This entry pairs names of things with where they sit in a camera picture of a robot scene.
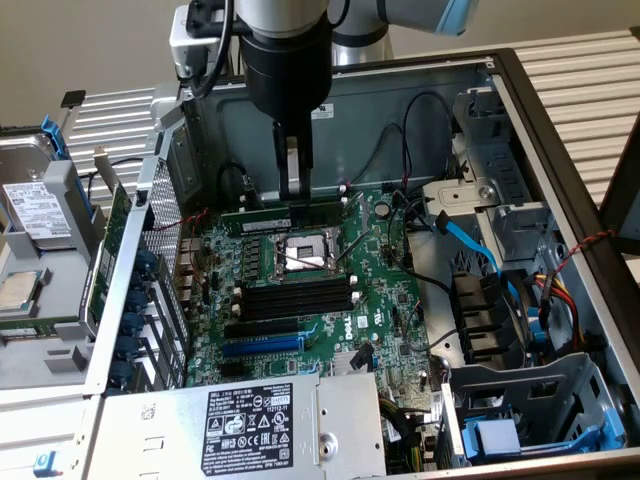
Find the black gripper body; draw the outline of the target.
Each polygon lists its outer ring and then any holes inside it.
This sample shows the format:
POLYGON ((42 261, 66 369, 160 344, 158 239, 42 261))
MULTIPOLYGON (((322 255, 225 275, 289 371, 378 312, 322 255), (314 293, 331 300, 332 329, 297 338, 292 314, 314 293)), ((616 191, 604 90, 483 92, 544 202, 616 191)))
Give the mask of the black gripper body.
POLYGON ((245 82, 254 105, 281 124, 309 116, 331 88, 331 44, 329 27, 285 39, 241 38, 245 82))

